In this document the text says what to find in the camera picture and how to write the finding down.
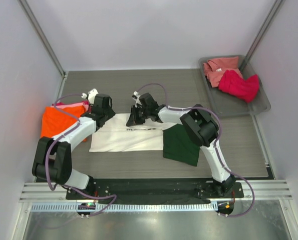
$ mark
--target white cloth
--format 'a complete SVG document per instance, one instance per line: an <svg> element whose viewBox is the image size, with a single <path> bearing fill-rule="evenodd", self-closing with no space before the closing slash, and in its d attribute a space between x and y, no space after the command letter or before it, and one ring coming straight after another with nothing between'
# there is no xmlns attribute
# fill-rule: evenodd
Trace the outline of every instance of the white cloth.
<svg viewBox="0 0 298 240"><path fill-rule="evenodd" d="M116 114L92 134L90 152L163 150L163 130L175 123L147 119L143 125L127 127L129 113Z"/></svg>

